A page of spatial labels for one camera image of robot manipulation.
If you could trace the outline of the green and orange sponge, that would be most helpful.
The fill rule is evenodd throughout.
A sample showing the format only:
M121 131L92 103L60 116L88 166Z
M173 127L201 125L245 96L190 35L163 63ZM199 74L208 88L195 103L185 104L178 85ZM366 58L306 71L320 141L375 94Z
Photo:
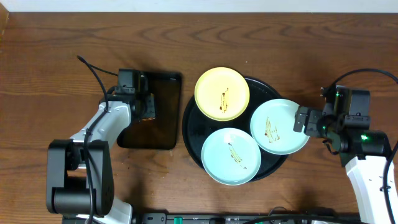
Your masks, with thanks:
M142 118L141 121L151 121L154 119L155 119L155 117L148 117L148 118Z

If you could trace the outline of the light blue plate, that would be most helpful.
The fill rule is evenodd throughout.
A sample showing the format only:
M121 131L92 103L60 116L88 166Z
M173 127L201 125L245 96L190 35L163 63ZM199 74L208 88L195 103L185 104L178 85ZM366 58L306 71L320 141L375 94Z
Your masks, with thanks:
M295 113L299 105L286 99L269 100L253 112L250 133L258 146L276 155L293 154L303 148L309 137L303 130L295 132Z
M249 182L261 166L261 150L246 132L223 128L210 134L201 149L201 161L207 174L225 185Z

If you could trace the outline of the yellow plate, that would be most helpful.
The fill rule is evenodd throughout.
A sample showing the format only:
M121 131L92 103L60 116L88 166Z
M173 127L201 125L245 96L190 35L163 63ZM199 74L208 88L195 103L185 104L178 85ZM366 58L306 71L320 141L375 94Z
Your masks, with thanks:
M201 75L195 85L195 102L200 111L216 121L240 116L249 104L250 91L245 78L227 67L216 67Z

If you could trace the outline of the light blue plate front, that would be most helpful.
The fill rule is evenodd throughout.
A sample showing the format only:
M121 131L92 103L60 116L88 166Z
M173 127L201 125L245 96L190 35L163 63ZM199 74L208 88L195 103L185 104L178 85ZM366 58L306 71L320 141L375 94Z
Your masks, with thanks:
M261 150L246 132L223 128L210 134L201 149L201 161L207 174L225 185L249 182L261 166Z

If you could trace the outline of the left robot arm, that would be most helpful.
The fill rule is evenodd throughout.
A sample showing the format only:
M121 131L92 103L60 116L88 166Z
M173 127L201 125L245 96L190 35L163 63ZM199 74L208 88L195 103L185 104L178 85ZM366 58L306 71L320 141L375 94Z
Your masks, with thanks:
M114 195L110 149L132 123L155 117L154 94L113 87L87 125L55 139L47 154L46 207L83 223L132 223L133 207Z

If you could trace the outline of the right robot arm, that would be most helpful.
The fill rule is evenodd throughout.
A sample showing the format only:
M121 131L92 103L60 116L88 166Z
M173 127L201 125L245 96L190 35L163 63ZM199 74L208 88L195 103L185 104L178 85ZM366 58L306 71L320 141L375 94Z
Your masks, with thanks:
M366 223L397 223L397 190L392 159L397 152L387 135L369 128L368 106L327 103L322 110L300 106L294 131L321 138L340 157Z

